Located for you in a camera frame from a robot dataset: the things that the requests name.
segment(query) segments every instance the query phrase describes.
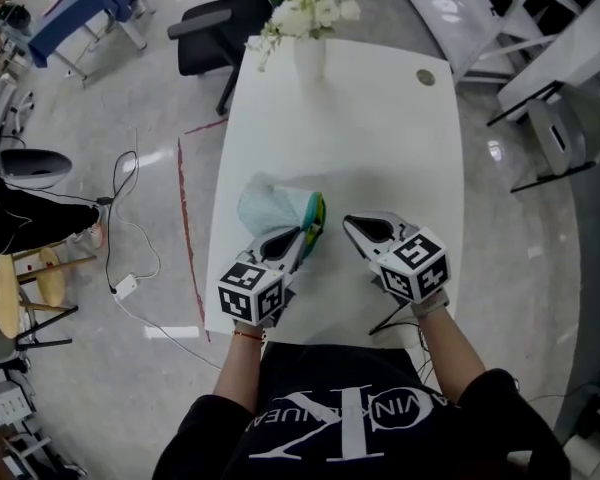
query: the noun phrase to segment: blue cloth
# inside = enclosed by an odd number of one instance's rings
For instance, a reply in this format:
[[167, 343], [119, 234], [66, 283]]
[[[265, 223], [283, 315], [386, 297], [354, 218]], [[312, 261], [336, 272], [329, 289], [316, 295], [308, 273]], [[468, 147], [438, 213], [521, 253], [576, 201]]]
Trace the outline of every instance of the blue cloth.
[[47, 57], [60, 43], [105, 9], [117, 21], [127, 21], [131, 17], [130, 3], [131, 0], [63, 0], [33, 27], [29, 40], [33, 62], [39, 68], [46, 68]]

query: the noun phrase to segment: white table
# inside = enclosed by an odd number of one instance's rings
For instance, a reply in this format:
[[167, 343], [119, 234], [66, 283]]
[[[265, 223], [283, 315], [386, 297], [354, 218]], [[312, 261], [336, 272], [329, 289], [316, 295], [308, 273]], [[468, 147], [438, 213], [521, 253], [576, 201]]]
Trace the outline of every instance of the white table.
[[[238, 220], [238, 199], [259, 172], [281, 184], [321, 191], [326, 229], [292, 289], [297, 296], [274, 341], [402, 347], [394, 333], [367, 333], [397, 308], [371, 285], [373, 274], [342, 228], [347, 213], [389, 210], [427, 226], [447, 244], [453, 304], [462, 254], [464, 180], [454, 86], [446, 61], [393, 48], [327, 41], [326, 80], [303, 88], [291, 41], [257, 71], [247, 51], [225, 137], [213, 212], [206, 329], [231, 333], [216, 279], [252, 237]], [[434, 74], [427, 87], [418, 70]], [[413, 330], [411, 326], [395, 329]]]

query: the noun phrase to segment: black office chair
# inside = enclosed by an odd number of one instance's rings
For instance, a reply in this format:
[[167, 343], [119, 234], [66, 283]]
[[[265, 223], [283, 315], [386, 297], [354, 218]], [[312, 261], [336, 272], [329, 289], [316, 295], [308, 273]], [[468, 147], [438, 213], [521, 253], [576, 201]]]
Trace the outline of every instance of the black office chair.
[[233, 67], [216, 107], [218, 115], [227, 112], [227, 100], [238, 81], [249, 36], [260, 34], [278, 3], [270, 0], [217, 0], [189, 9], [183, 14], [182, 22], [167, 30], [169, 39], [178, 40], [178, 68], [182, 76], [201, 75], [224, 66]]

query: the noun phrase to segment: white vase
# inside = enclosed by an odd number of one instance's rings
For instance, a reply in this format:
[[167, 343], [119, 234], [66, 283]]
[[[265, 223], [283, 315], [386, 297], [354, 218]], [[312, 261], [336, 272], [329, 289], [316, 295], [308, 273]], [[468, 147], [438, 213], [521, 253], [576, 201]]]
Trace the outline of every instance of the white vase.
[[300, 83], [314, 84], [324, 78], [327, 60], [327, 42], [324, 38], [295, 39], [293, 55]]

